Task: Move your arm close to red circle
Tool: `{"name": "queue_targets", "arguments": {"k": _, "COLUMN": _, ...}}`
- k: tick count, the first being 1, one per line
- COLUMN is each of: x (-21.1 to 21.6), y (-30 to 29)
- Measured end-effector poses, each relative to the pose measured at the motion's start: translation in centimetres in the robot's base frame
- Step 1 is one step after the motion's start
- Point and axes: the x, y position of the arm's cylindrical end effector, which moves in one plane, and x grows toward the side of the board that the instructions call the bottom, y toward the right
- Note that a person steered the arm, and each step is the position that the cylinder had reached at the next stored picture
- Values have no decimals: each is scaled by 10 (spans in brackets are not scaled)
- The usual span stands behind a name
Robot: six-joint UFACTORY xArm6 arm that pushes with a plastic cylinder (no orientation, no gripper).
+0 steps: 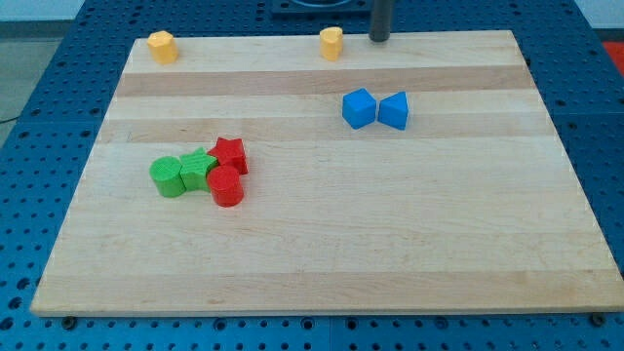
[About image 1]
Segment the dark cylindrical robot arm tool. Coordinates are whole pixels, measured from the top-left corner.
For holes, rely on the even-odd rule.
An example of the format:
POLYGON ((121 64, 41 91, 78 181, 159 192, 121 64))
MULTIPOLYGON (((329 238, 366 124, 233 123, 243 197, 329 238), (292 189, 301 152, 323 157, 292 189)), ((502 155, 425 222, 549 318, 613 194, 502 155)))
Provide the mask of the dark cylindrical robot arm tool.
POLYGON ((389 39, 394 8, 394 0, 372 1, 369 30, 369 38, 372 42, 381 43, 389 39))

